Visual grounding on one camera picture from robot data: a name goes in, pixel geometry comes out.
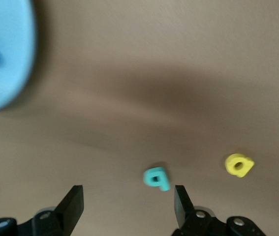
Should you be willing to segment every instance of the brown surface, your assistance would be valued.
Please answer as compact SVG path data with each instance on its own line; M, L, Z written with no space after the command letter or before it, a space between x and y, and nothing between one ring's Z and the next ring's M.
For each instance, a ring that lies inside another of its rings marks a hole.
M0 111L0 217L19 223L74 184L73 236L165 236L171 184L221 220L279 235L279 1L40 0L31 82ZM243 152L245 178L223 161Z

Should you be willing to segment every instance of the teal foam letter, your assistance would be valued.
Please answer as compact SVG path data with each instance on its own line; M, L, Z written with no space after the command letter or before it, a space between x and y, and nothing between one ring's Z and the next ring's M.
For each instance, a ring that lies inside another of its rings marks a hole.
M170 183L162 167L155 167L144 172L144 183L151 187L159 187L161 191L170 190Z

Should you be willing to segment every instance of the yellow letter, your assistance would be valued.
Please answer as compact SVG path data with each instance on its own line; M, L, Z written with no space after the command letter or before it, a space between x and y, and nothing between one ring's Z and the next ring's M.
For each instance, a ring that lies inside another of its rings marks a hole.
M243 154L236 153L228 156L224 164L230 174L242 178L254 166L254 161Z

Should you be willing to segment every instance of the blue plastic object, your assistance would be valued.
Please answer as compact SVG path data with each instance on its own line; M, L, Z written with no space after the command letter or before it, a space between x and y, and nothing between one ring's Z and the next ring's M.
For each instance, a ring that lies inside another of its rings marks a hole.
M151 187L159 187L161 191L168 191L171 188L165 169L162 167L146 170L144 183Z
M35 53L35 22L30 0L0 0L0 108L26 84Z

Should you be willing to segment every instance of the screw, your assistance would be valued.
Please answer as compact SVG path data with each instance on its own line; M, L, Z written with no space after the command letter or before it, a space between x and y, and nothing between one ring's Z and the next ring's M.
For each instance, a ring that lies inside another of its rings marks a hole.
M9 220L0 222L0 228L6 227L9 223Z
M198 218L205 218L205 217L206 217L206 214L205 214L204 212L202 212L202 211L197 211L197 212L196 212L196 216L197 216Z
M239 218L235 218L233 220L233 222L236 224L236 225L239 225L239 226L243 226L244 225L244 221L239 219Z
M40 220L44 220L44 219L46 219L47 217L49 217L50 216L50 212L47 212L47 213L45 213L45 214L43 214L43 215L41 215L40 216Z

